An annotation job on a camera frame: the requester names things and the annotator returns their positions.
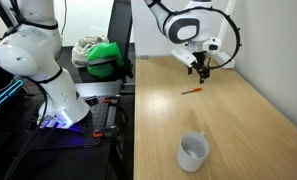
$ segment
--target white mug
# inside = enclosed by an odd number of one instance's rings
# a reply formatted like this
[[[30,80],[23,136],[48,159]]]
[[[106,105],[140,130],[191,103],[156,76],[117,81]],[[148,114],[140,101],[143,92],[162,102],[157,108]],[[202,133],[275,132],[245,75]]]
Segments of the white mug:
[[[205,132],[189,132],[181,137],[177,161],[185,171],[195,172],[205,162],[210,150],[205,136]]]

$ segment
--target green object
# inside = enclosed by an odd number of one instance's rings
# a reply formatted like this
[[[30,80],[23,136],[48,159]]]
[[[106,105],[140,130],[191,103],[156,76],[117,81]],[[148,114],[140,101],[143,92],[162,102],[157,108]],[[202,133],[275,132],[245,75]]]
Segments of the green object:
[[[110,44],[101,43],[100,45],[93,47],[87,54],[87,61],[96,61],[96,59],[102,59],[113,55],[118,56],[117,64],[119,67],[122,67],[124,65],[124,62],[118,45],[115,42]],[[114,68],[110,65],[110,63],[98,66],[88,65],[87,69],[90,74],[97,76],[99,78],[107,77],[115,71]]]

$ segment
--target orange marker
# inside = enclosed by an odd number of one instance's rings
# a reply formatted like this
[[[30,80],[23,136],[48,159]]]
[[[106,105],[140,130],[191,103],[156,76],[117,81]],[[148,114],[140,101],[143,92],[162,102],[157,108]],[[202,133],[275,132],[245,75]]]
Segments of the orange marker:
[[[189,90],[189,91],[181,92],[181,94],[187,94],[187,93],[196,92],[196,91],[201,91],[201,90],[202,90],[202,88],[194,88],[194,89]]]

